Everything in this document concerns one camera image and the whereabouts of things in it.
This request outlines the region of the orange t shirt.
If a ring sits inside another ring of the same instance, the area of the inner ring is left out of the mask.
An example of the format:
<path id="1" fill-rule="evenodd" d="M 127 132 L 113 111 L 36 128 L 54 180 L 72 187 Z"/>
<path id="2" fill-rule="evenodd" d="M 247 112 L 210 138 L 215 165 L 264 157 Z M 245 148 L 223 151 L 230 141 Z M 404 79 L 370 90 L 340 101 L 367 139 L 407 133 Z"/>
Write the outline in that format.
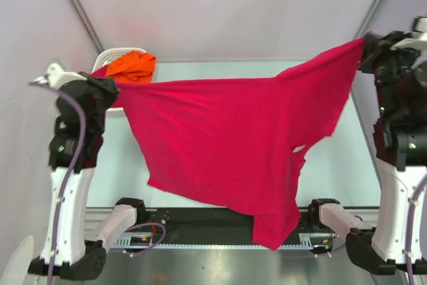
<path id="1" fill-rule="evenodd" d="M 110 63 L 105 76 L 121 83 L 151 83 L 156 63 L 156 56 L 133 50 Z"/>

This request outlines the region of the pink t shirt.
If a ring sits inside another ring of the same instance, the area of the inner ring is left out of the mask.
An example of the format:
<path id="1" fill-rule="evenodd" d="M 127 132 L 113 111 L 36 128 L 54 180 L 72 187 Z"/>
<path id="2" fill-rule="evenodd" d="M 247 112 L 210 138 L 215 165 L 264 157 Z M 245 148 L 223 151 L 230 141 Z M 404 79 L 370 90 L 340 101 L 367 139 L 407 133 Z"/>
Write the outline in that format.
<path id="1" fill-rule="evenodd" d="M 275 75 L 119 83 L 131 147 L 106 146 L 95 179 L 133 180 L 253 220 L 251 240 L 277 250 L 297 226 L 307 153 L 330 137 L 365 42 L 328 49 Z"/>

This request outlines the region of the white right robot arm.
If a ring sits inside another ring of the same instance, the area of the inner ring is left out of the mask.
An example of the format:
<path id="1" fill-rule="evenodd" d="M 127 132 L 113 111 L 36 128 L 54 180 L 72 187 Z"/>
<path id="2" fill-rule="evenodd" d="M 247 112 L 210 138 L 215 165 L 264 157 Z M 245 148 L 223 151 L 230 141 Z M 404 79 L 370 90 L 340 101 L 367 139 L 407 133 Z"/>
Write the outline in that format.
<path id="1" fill-rule="evenodd" d="M 426 194 L 426 30 L 369 33 L 359 69 L 374 76 L 380 116 L 374 126 L 381 181 L 378 223 L 355 217 L 336 200 L 317 199 L 308 208 L 315 232 L 332 229 L 345 240 L 351 262 L 374 275 L 397 270 L 409 279 L 426 273 L 420 249 Z"/>

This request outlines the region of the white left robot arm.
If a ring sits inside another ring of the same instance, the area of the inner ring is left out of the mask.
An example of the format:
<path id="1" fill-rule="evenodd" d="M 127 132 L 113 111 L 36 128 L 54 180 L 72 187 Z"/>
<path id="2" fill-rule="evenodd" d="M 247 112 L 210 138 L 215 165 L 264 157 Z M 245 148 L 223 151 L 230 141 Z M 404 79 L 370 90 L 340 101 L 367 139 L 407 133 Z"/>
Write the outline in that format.
<path id="1" fill-rule="evenodd" d="M 101 274 L 113 243 L 129 229 L 147 225 L 143 200 L 121 198 L 112 212 L 89 234 L 84 232 L 89 187 L 103 145 L 106 111 L 118 96 L 111 78 L 61 71 L 50 67 L 31 82 L 58 95 L 54 136 L 49 144 L 52 198 L 42 252 L 28 273 L 72 281 L 94 280 Z"/>

